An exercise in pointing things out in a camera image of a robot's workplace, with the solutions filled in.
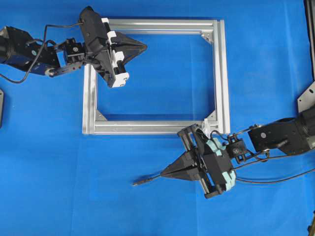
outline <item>blue table surface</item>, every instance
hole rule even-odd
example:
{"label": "blue table surface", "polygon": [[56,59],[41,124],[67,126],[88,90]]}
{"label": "blue table surface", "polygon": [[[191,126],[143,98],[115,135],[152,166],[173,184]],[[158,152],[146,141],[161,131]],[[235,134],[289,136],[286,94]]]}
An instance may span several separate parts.
{"label": "blue table surface", "polygon": [[[224,19],[232,131],[296,116],[296,99],[312,82],[301,0],[3,0],[0,22],[42,38],[45,24],[73,24],[87,5],[103,17]],[[82,41],[78,28],[48,31],[57,42],[70,37]],[[109,119],[194,119],[213,110],[212,55],[201,37],[135,38],[148,50],[127,64],[127,85],[109,89],[99,80],[99,109]],[[0,73],[23,76],[6,65]],[[314,174],[268,186],[238,182],[210,200],[198,182],[132,187],[184,151],[179,138],[83,135],[83,70],[31,74],[21,85],[0,80],[0,88],[1,236],[307,235]],[[310,152],[237,174],[274,179],[314,166]]]}

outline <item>rectangular frame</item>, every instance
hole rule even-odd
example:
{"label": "rectangular frame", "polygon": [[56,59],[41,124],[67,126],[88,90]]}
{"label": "rectangular frame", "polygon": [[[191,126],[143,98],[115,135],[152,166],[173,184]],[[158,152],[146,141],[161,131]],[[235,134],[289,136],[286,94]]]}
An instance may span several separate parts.
{"label": "rectangular frame", "polygon": [[88,64],[84,69],[83,134],[176,134],[197,123],[209,135],[217,130],[230,132],[230,108],[226,65],[224,21],[109,19],[111,30],[125,34],[199,34],[213,49],[215,110],[204,120],[108,121],[97,110],[97,72]]}

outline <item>wire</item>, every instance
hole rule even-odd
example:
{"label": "wire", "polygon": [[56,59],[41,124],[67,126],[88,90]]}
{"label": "wire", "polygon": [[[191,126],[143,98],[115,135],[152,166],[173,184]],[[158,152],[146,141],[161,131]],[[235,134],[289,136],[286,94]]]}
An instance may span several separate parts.
{"label": "wire", "polygon": [[213,134],[213,133],[218,134],[223,140],[228,141],[228,139],[227,139],[227,138],[224,138],[223,135],[222,135],[219,131],[217,131],[217,130],[213,130],[213,131],[210,133],[210,139],[212,139],[212,134]]}
{"label": "wire", "polygon": [[47,28],[48,28],[48,27],[54,27],[54,28],[72,28],[72,27],[74,27],[74,26],[78,26],[78,25],[82,25],[82,24],[83,24],[83,23],[76,23],[76,24],[67,25],[67,26],[46,25],[46,26],[45,26],[45,30],[44,30],[44,38],[43,38],[43,40],[42,40],[43,44],[42,44],[41,47],[39,48],[38,53],[37,53],[37,55],[36,55],[34,61],[32,62],[32,64],[30,65],[29,69],[28,69],[27,72],[25,73],[23,79],[21,79],[21,80],[19,80],[19,81],[11,80],[11,79],[9,79],[8,77],[6,77],[6,76],[4,76],[4,75],[2,75],[2,74],[0,74],[0,77],[4,78],[4,79],[6,79],[6,80],[8,80],[9,82],[14,83],[14,84],[20,84],[20,83],[24,82],[24,81],[26,80],[26,78],[28,77],[30,71],[32,70],[33,66],[36,64],[36,62],[37,62],[37,60],[38,60],[38,58],[39,58],[41,52],[43,51],[43,48],[45,47],[45,44],[47,43],[47,42],[46,42]]}
{"label": "wire", "polygon": [[261,158],[261,159],[259,159],[259,160],[252,161],[252,162],[249,162],[249,163],[247,163],[247,164],[244,164],[244,165],[235,167],[235,168],[233,168],[233,170],[237,170],[237,169],[243,168],[243,167],[245,167],[245,166],[249,166],[249,165],[258,163],[258,162],[263,162],[263,161],[273,160],[273,159],[281,159],[281,158],[285,158],[285,157],[292,157],[292,156],[298,156],[298,155],[301,155],[301,153],[299,153],[299,154],[290,154],[290,155],[272,156],[272,157],[267,157],[267,158]]}
{"label": "wire", "polygon": [[291,176],[291,177],[288,177],[288,178],[284,178],[284,179],[279,179],[279,180],[275,180],[275,181],[267,181],[267,182],[260,182],[260,181],[250,181],[250,180],[245,180],[245,179],[241,179],[241,178],[236,178],[237,181],[240,181],[240,182],[244,182],[244,183],[252,183],[252,184],[274,184],[274,183],[281,183],[281,182],[284,182],[284,181],[287,181],[287,180],[291,180],[291,179],[294,179],[294,178],[298,178],[300,176],[303,176],[303,175],[306,175],[308,173],[311,173],[315,171],[315,168],[314,169],[311,169],[309,171],[305,171],[303,173],[300,173],[298,175],[295,175],[295,176]]}
{"label": "wire", "polygon": [[160,177],[160,176],[161,176],[161,174],[160,174],[160,175],[157,175],[157,176],[154,176],[154,177],[151,177],[151,178],[147,178],[147,179],[143,179],[143,180],[134,182],[134,183],[132,184],[132,186],[137,186],[137,185],[141,185],[141,184],[150,182],[150,181],[152,181],[152,180],[154,180],[154,179],[156,179],[156,178],[158,178],[158,177]]}

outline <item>gray metal part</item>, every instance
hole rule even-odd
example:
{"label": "gray metal part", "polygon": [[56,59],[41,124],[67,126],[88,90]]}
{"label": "gray metal part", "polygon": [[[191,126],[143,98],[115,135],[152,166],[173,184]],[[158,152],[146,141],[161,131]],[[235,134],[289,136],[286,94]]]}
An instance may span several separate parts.
{"label": "gray metal part", "polygon": [[315,148],[315,136],[310,136],[306,140],[307,140],[307,143],[310,146],[310,149]]}
{"label": "gray metal part", "polygon": [[0,89],[0,128],[2,125],[3,100],[4,100],[4,92]]}
{"label": "gray metal part", "polygon": [[315,82],[313,82],[297,99],[299,113],[315,105]]}
{"label": "gray metal part", "polygon": [[206,135],[218,130],[230,132],[230,109],[225,49],[224,21],[109,19],[111,30],[125,34],[196,34],[212,45],[216,109],[204,120],[186,121],[107,121],[97,110],[97,73],[85,66],[83,95],[84,134],[176,134],[197,123]]}

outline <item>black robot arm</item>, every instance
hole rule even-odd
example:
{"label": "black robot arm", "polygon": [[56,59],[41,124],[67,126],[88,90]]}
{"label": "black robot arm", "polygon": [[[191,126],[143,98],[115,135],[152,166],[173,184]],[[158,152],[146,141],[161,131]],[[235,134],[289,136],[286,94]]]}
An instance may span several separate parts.
{"label": "black robot arm", "polygon": [[[248,132],[256,152],[247,149],[240,134]],[[219,134],[226,143],[221,143],[213,134]],[[184,128],[178,133],[186,151],[175,162],[166,167],[157,177],[168,177],[183,180],[198,180],[204,190],[205,198],[210,198],[230,190],[236,180],[251,183],[276,183],[299,177],[270,182],[253,182],[236,177],[236,169],[257,162],[305,153],[315,147],[315,106],[301,112],[296,118],[283,118],[267,125],[254,125],[250,128],[223,137],[213,131],[207,137],[198,125]],[[270,157],[270,150],[278,148],[285,156]],[[256,161],[233,167],[231,160],[238,164],[249,159]],[[143,184],[156,177],[141,180],[134,185]]]}
{"label": "black robot arm", "polygon": [[[124,86],[129,78],[125,64],[145,51],[147,46],[111,30],[107,18],[103,21],[100,15],[88,6],[81,12],[77,24],[46,25],[43,40],[33,39],[23,30],[4,27],[0,31],[0,63],[27,73],[20,81],[11,80],[1,74],[0,76],[18,84],[23,82],[29,73],[54,77],[80,69],[82,65],[91,64],[109,87]],[[46,41],[48,27],[73,26],[80,26],[85,40],[83,44],[76,42],[74,38],[60,44],[52,40]],[[63,67],[60,66],[57,52],[63,52],[65,61]]]}

